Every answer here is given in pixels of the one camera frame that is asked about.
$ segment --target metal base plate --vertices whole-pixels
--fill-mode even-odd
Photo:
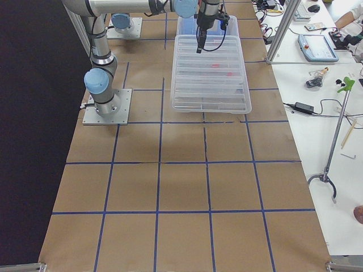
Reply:
[[[120,109],[113,114],[101,116],[97,113],[95,107],[87,107],[83,118],[84,125],[127,125],[129,120],[130,103],[132,89],[116,90],[117,95],[121,100]],[[88,103],[94,103],[92,96],[88,99]]]
[[[109,40],[137,40],[140,39],[142,18],[130,18],[134,23],[134,27],[130,30],[125,30],[124,33],[118,33],[114,28],[107,30],[107,39]],[[113,26],[112,21],[109,21],[109,27]]]

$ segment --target metal frame post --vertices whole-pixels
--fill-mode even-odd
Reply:
[[[275,34],[275,38],[272,40],[269,51],[267,52],[266,62],[271,64],[278,49],[280,48],[281,42],[290,26],[290,22],[295,14],[297,7],[300,4],[300,0],[291,0],[287,6],[284,16],[282,17],[281,23]]]

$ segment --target black cable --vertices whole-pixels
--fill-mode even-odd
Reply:
[[[166,4],[169,2],[169,0],[166,0],[165,2],[164,2],[164,4],[163,4],[163,10],[164,10],[164,8],[165,8],[165,6],[166,6]],[[147,14],[147,13],[143,13],[145,16],[147,16],[147,17],[152,17],[152,16],[155,16],[155,15],[159,15],[159,14]]]
[[[226,6],[225,6],[225,5],[222,5],[222,8],[224,8],[225,13],[227,13],[227,11],[226,11]],[[198,48],[200,48],[201,46],[199,45],[198,32],[199,32],[199,25],[197,26],[197,30],[196,30],[196,32],[195,32],[195,36],[196,36],[196,38],[197,38]],[[227,33],[227,29],[225,29],[225,32],[224,32],[224,34],[223,34],[222,41],[221,41],[221,43],[219,44],[219,46],[217,46],[216,48],[211,49],[211,50],[204,49],[204,48],[202,48],[202,50],[204,50],[204,51],[206,51],[206,52],[213,52],[213,51],[218,50],[218,49],[219,49],[219,48],[223,45],[223,42],[225,41],[226,33]]]
[[[300,35],[299,33],[296,33],[296,32],[294,32],[294,31],[292,31],[292,29],[291,29],[291,28],[289,28],[289,31],[293,32],[293,33],[294,33],[294,34],[296,34],[296,35]]]
[[[196,38],[197,38],[198,47],[200,47],[200,46],[199,46],[198,31],[199,31],[199,26],[197,27],[197,31],[196,31],[196,33],[195,33],[195,34],[196,34]],[[213,52],[213,51],[216,51],[217,49],[219,49],[219,48],[222,46],[223,42],[225,41],[226,32],[227,32],[227,30],[225,30],[225,33],[223,34],[223,39],[222,39],[221,43],[219,44],[219,46],[217,46],[216,48],[211,49],[211,50],[209,50],[209,49],[204,49],[204,48],[202,48],[202,50],[204,50],[204,51],[206,51],[206,52]]]
[[[320,34],[323,33],[323,31],[327,30],[327,29],[333,29],[334,32],[338,31],[338,29],[336,27],[324,27],[321,31]]]
[[[270,33],[270,35],[268,35],[268,37],[266,37],[266,39],[268,39],[268,38],[270,38],[271,37],[271,35],[272,35],[272,33],[273,33],[273,30],[272,30],[272,27],[268,27],[268,28],[266,28],[265,30],[264,30],[264,37],[265,37],[265,34],[267,33],[267,31],[269,31],[269,30],[271,30],[271,33]]]
[[[92,24],[92,29],[91,29],[91,36],[93,36],[93,30],[95,29],[95,24],[96,24],[96,21],[97,21],[97,18],[98,17],[94,17],[93,19],[93,24]],[[88,55],[88,58],[91,59],[91,54],[92,54],[92,38],[89,39],[89,42],[90,42],[90,54]]]
[[[320,113],[314,112],[315,114],[320,115],[320,114],[323,113],[323,101],[335,101],[335,102],[338,102],[338,104],[341,107],[343,107],[343,105],[341,104],[341,102],[339,100],[336,100],[336,99],[322,99],[322,100],[320,100],[320,108],[321,108],[321,111],[320,111]]]
[[[339,115],[322,115],[322,113],[323,113],[323,101],[335,101],[335,102],[338,102],[341,107],[343,107],[342,104],[341,104],[341,102],[339,102],[336,99],[322,99],[320,101],[320,106],[321,106],[320,113],[313,112],[311,114],[306,114],[306,115],[307,116],[313,116],[313,117],[327,117],[327,118],[338,118],[338,117],[340,117]],[[287,104],[287,103],[283,103],[283,104],[289,106],[290,108],[292,107],[291,104]],[[363,117],[363,113],[360,113],[360,114],[351,114],[351,115],[343,115],[343,117],[347,119],[347,121],[349,122],[350,125],[352,125],[351,121],[349,120],[349,117]],[[354,129],[363,129],[363,127],[357,127],[357,128],[354,127]]]
[[[81,109],[86,109],[88,107],[94,107],[95,106],[95,103],[89,103],[89,104],[82,104],[80,107],[79,107],[79,110]]]

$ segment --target cardboard floor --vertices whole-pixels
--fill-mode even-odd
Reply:
[[[325,271],[252,4],[226,9],[239,19],[252,112],[173,111],[177,17],[142,15],[141,40],[110,42],[113,86],[133,88],[129,125],[83,126],[80,113],[39,258],[47,271]]]

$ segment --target clear plastic bin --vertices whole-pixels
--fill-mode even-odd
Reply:
[[[178,33],[187,33],[187,29],[192,28],[191,19],[179,18]],[[227,29],[238,33],[237,20],[230,20]],[[219,46],[224,32],[220,31],[221,35],[210,35],[208,31],[205,49]],[[180,112],[249,113],[251,100],[239,36],[226,35],[223,45],[214,52],[197,54],[196,49],[195,31],[192,35],[176,36],[172,107]]]
[[[215,20],[213,27],[208,30],[208,35],[223,36],[225,31],[221,29],[220,24],[221,24],[220,21]],[[195,19],[194,17],[178,18],[176,35],[195,35],[196,30],[197,30],[197,19]],[[238,23],[237,23],[237,18],[235,16],[232,15],[230,16],[226,35],[239,37]]]

